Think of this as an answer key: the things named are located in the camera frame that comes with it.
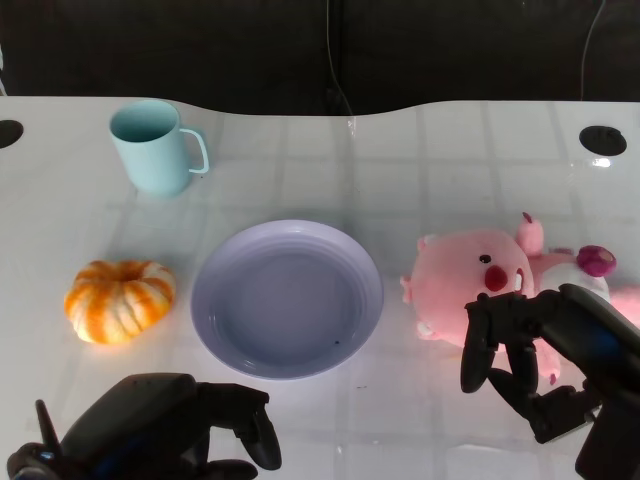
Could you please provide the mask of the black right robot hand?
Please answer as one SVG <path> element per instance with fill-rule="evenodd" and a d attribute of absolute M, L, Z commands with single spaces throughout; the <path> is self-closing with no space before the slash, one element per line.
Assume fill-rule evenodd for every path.
<path fill-rule="evenodd" d="M 625 423 L 638 419 L 639 331 L 600 296 L 563 284 L 533 298 L 481 294 L 465 309 L 462 391 L 491 383 L 529 422 L 537 442 L 582 427 L 608 404 L 622 407 Z M 582 390 L 560 386 L 538 394 L 537 339 L 584 374 Z"/>

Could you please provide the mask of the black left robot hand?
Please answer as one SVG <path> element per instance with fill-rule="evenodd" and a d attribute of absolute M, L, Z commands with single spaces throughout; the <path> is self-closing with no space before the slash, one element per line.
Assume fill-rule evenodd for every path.
<path fill-rule="evenodd" d="M 253 479 L 282 465 L 268 401 L 189 374 L 131 375 L 76 420 L 61 451 L 90 479 Z M 232 431 L 251 459 L 209 460 L 213 428 Z"/>

